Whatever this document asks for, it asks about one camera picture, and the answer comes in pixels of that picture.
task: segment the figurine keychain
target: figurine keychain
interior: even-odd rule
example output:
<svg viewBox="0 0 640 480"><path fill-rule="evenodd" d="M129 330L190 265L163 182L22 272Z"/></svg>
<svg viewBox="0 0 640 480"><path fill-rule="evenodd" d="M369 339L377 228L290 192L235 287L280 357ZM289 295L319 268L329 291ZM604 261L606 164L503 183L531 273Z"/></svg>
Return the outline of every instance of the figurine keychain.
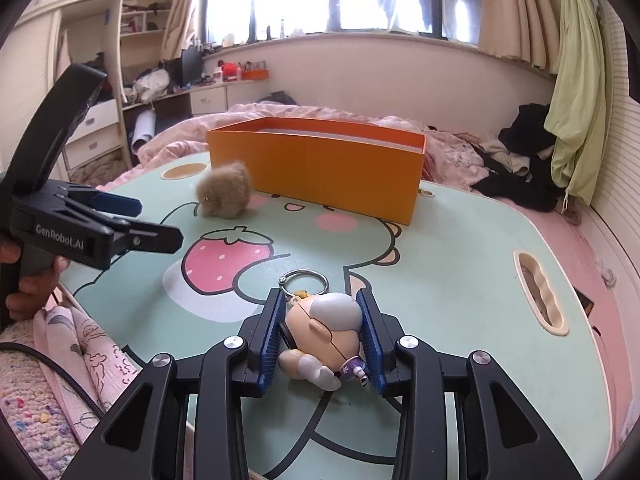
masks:
<svg viewBox="0 0 640 480"><path fill-rule="evenodd" d="M287 280L302 274L321 280L322 292L289 292ZM291 270L280 277L278 284L290 304L280 324L289 347L278 356L280 369L293 379L306 379L328 392L340 388L340 377L366 385L369 380L360 357L362 311L358 303L347 294L328 292L326 276L314 270Z"/></svg>

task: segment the key ring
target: key ring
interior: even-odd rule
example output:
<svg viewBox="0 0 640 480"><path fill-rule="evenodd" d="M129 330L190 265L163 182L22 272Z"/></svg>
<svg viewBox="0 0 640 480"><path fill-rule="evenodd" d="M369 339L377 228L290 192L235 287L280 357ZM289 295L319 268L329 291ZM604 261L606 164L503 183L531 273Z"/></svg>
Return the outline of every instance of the key ring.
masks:
<svg viewBox="0 0 640 480"><path fill-rule="evenodd" d="M288 298L292 298L293 294L289 292L285 287L285 285L287 284L287 280L289 280L290 278L293 278L294 276L301 276L304 274L313 276L314 278L317 278L322 283L324 283L324 289L322 290L322 292L319 292L319 294L325 294L329 291L329 280L326 278L326 276L324 274L321 274L320 272L316 272L315 270L311 270L311 269L295 269L295 270L290 270L289 272L285 272L278 279L278 285L280 286L280 290L282 290Z"/></svg>

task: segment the cartoon table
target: cartoon table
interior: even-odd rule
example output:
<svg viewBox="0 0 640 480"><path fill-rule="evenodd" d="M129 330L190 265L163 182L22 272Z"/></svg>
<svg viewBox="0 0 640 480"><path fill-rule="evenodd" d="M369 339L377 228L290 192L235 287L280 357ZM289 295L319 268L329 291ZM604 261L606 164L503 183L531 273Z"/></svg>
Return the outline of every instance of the cartoon table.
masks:
<svg viewBox="0 0 640 480"><path fill-rule="evenodd" d="M411 226L322 205L256 194L236 220L195 214L198 176L163 180L172 166L208 163L193 155L116 190L142 200L141 218L178 226L177 254L130 253L107 272L73 265L64 283L115 341L145 361L158 352L206 352L260 311L278 277L299 267L322 272L330 290L366 286L383 312L436 350L484 349L527 396L584 480L602 469L610 443L606 382L594 339L568 280L527 218L480 196L421 183ZM569 333L544 330L514 261L536 257L564 310ZM300 278L291 290L319 290ZM267 478L388 480L399 413L370 387L323 394L276 371L263 399L243 399L249 466ZM458 478L455 410L447 399L449 478Z"/></svg>

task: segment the pink bedding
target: pink bedding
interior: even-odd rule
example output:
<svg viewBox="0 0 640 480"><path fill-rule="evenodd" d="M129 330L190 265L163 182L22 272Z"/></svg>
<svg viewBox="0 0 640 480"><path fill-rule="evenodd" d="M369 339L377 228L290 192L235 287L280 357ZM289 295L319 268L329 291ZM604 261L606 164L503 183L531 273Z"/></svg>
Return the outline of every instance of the pink bedding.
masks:
<svg viewBox="0 0 640 480"><path fill-rule="evenodd" d="M266 116L354 121L421 132L428 138L428 156L423 175L430 176L430 180L469 191L472 184L488 174L481 158L467 142L451 133L431 130L416 121L397 117L368 118L330 108L247 104L236 105L227 113L193 118L169 128L140 149L138 156L141 164L138 167L107 184L103 189L113 189L182 156L206 151L206 133L211 129ZM599 332L594 332L594 335L609 385L614 429L612 452L615 452L631 400L631 382L620 315L613 295L603 282L589 243L577 227L569 225L558 213L539 213L521 208L508 200L505 200L505 203L519 210L533 222L560 261L572 285L591 298L596 305L590 323Z"/></svg>
<svg viewBox="0 0 640 480"><path fill-rule="evenodd" d="M113 189L172 160L192 153L205 152L207 150L206 135L209 130L261 117L304 117L350 121L424 133L428 138L428 172L434 182L443 182L448 186L468 191L469 186L488 174L482 159L465 141L447 132L430 130L416 121L407 121L393 116L368 118L332 108L258 103L236 105L226 113L196 117L172 126L140 148L139 166L98 189Z"/></svg>

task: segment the orange container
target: orange container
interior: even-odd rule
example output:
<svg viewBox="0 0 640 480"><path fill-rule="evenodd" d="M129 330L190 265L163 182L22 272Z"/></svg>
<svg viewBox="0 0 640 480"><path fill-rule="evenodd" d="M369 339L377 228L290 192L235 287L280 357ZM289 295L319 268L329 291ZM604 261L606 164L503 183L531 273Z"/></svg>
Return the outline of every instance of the orange container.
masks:
<svg viewBox="0 0 640 480"><path fill-rule="evenodd" d="M258 81L261 79L268 79L269 71L268 70L248 70L247 72L242 72L242 80L248 81Z"/></svg>
<svg viewBox="0 0 640 480"><path fill-rule="evenodd" d="M213 167L241 160L258 191L409 225L423 134L372 124L260 118L208 133Z"/></svg>

